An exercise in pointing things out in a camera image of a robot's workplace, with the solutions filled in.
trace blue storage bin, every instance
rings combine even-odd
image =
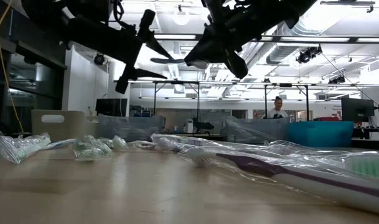
[[[288,140],[308,147],[350,147],[351,121],[308,121],[291,123]]]

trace workbench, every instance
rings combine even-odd
[[[78,162],[69,149],[54,149],[18,166],[0,159],[0,223],[378,224],[379,216],[196,168],[171,152]]]

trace metal pole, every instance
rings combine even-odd
[[[307,121],[309,121],[309,98],[308,98],[308,86],[306,85],[306,101],[307,101]]]
[[[268,107],[267,107],[267,102],[266,102],[266,95],[267,95],[267,92],[266,92],[266,85],[264,86],[264,94],[265,94],[265,114],[264,114],[264,116],[265,116],[265,118],[267,118],[266,117],[266,112],[268,111]]]
[[[156,89],[157,83],[154,84],[153,114],[156,114]]]
[[[197,84],[197,121],[199,120],[199,114],[200,114],[200,84]]]

